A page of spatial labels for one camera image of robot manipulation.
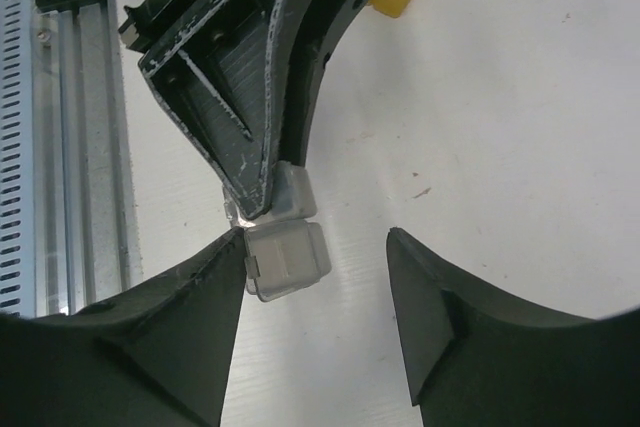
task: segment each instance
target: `white tabletop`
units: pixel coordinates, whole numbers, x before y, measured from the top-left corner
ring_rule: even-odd
[[[309,148],[334,271],[271,304],[247,296],[222,425],[422,425],[389,289],[392,226],[556,309],[638,304],[639,33],[637,0],[413,0],[397,20],[366,8],[328,65]],[[228,223],[216,175],[138,55],[122,58],[151,277]]]

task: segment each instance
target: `brown stain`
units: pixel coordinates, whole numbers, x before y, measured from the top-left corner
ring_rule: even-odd
[[[424,189],[422,192],[420,192],[418,195],[414,195],[412,197],[412,199],[419,199],[420,197],[422,197],[423,195],[427,195],[429,192],[431,192],[431,187],[428,187],[426,189]]]

